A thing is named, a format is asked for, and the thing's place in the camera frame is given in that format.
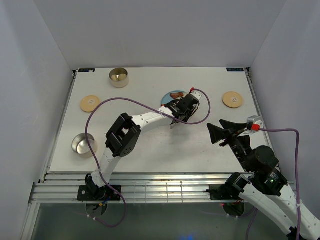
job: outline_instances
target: wall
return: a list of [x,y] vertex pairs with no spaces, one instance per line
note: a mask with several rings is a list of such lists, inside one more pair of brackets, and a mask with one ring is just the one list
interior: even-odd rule
[[35,0],[69,66],[252,65],[285,0]]
[[[320,2],[289,0],[252,65],[252,79],[270,129],[300,131],[301,198],[320,218]],[[294,133],[271,133],[284,175],[294,180]]]
[[20,237],[72,72],[32,0],[0,0],[0,239]]

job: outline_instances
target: black label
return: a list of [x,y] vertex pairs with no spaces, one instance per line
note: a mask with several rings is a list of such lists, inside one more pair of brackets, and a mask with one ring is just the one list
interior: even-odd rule
[[227,67],[227,72],[244,72],[245,70],[242,67]]
[[94,73],[96,71],[95,68],[80,68],[79,73]]

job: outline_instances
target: purple cable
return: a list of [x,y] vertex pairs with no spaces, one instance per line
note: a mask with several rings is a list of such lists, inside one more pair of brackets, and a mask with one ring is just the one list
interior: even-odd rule
[[[238,216],[238,219],[241,219],[241,218],[246,218],[248,217],[250,214],[253,213],[253,211],[255,210],[256,208],[253,207],[250,211],[248,211],[246,214],[243,214],[241,216]],[[207,214],[207,215],[213,215],[213,216],[220,216],[220,217],[232,217],[232,218],[237,218],[237,216],[234,216],[234,215],[226,215],[226,214],[220,214],[220,213],[213,213],[213,212],[207,212],[207,211],[200,211],[200,213],[203,213],[203,214]]]
[[[205,120],[207,120],[207,118],[208,118],[209,115],[210,115],[210,112],[211,112],[211,103],[210,103],[210,100],[209,100],[208,95],[207,95],[204,91],[202,91],[202,90],[200,90],[200,89],[196,89],[196,88],[195,88],[194,90],[202,93],[202,94],[206,97],[206,99],[207,99],[207,101],[208,101],[208,106],[209,106],[208,113],[207,113],[207,115],[205,116],[205,118],[204,118],[203,120],[197,121],[197,122],[190,122],[190,123],[189,123],[189,122],[184,122],[184,121],[182,121],[182,120],[180,120],[180,119],[177,119],[177,118],[175,118],[175,117],[173,117],[173,116],[170,116],[170,115],[168,115],[168,114],[166,114],[166,113],[164,113],[164,112],[161,112],[161,114],[164,115],[164,116],[166,116],[166,117],[168,117],[168,118],[170,118],[170,119],[175,120],[175,121],[178,122],[178,123],[182,123],[182,124],[186,124],[186,125],[196,125],[196,124],[201,124],[201,123],[203,123]],[[90,141],[89,141],[89,137],[88,137],[88,127],[89,127],[89,123],[90,123],[91,118],[93,117],[94,113],[98,110],[98,108],[100,108],[103,104],[106,104],[106,103],[111,102],[111,101],[114,101],[114,100],[124,100],[124,101],[128,101],[128,102],[131,102],[131,103],[140,105],[140,106],[142,106],[142,107],[144,107],[144,108],[146,108],[146,109],[149,109],[149,110],[151,110],[151,111],[153,111],[153,112],[155,112],[155,113],[160,113],[158,110],[156,110],[156,109],[154,109],[154,108],[152,108],[152,107],[149,107],[149,106],[147,106],[147,105],[144,105],[144,104],[142,104],[142,103],[140,103],[140,102],[138,102],[138,101],[135,101],[135,100],[132,100],[132,99],[129,99],[129,98],[125,98],[125,97],[114,97],[114,98],[109,98],[109,99],[101,102],[101,103],[92,111],[92,113],[90,114],[90,116],[89,116],[89,118],[88,118],[88,120],[87,120],[87,122],[86,122],[86,125],[85,125],[85,137],[86,137],[86,141],[87,141],[87,143],[88,143],[89,149],[90,149],[90,151],[91,151],[91,153],[92,153],[92,155],[93,155],[93,157],[94,157],[95,163],[96,163],[96,165],[97,165],[97,167],[98,167],[98,169],[99,169],[100,178],[102,179],[102,181],[104,182],[104,184],[105,184],[108,188],[110,188],[112,191],[116,192],[116,193],[120,196],[120,198],[123,200],[123,203],[124,203],[123,216],[122,216],[122,218],[120,219],[120,221],[119,221],[118,223],[116,223],[116,224],[114,224],[114,225],[110,225],[110,224],[108,224],[108,223],[106,223],[106,222],[104,222],[104,221],[102,221],[102,220],[100,220],[100,219],[98,219],[98,218],[95,218],[99,223],[103,224],[104,226],[106,226],[106,227],[108,227],[108,228],[115,228],[115,227],[119,226],[119,225],[123,222],[123,220],[125,219],[126,214],[127,214],[127,203],[126,203],[126,200],[125,200],[124,196],[123,196],[120,192],[118,192],[115,188],[113,188],[110,184],[108,184],[107,181],[105,180],[104,176],[102,175],[101,170],[100,170],[101,168],[100,168],[100,164],[99,164],[98,158],[97,158],[94,150],[92,149],[91,144],[90,144]]]
[[[285,129],[264,129],[260,128],[259,130],[270,133],[278,132],[295,132],[296,141],[295,141],[295,156],[294,156],[294,170],[295,170],[295,184],[296,184],[296,204],[300,204],[300,185],[299,185],[299,174],[298,174],[298,151],[299,151],[299,140],[300,133],[294,128],[285,128]],[[298,211],[298,223],[296,226],[296,240],[300,239],[300,228],[301,228],[301,209],[300,206],[297,208]]]
[[251,221],[250,221],[250,223],[249,223],[248,228],[246,229],[245,240],[248,240],[248,239],[249,239],[250,228],[251,228],[252,224],[254,223],[254,220],[255,220],[255,218],[256,218],[256,216],[257,216],[257,213],[258,213],[258,209],[254,207],[254,214],[253,214],[253,216],[252,216],[252,218],[251,218]]

